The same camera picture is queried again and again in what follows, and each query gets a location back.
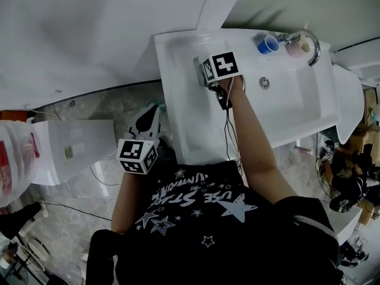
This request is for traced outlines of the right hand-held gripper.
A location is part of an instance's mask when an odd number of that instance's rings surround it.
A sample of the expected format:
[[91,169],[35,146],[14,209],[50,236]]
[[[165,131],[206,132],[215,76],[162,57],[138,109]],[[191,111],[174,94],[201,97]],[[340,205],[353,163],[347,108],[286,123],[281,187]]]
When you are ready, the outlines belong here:
[[216,98],[223,110],[232,107],[228,91],[220,87],[220,80],[232,82],[235,77],[242,75],[238,63],[232,51],[205,56],[197,56],[193,59],[198,84],[215,92]]

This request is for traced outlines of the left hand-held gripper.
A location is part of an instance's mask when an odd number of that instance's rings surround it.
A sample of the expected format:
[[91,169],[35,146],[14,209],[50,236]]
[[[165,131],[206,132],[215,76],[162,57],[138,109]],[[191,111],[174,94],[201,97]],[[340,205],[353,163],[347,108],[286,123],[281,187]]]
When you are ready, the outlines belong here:
[[149,173],[158,157],[160,134],[159,105],[148,106],[132,118],[124,138],[118,141],[117,161],[124,172],[139,175]]

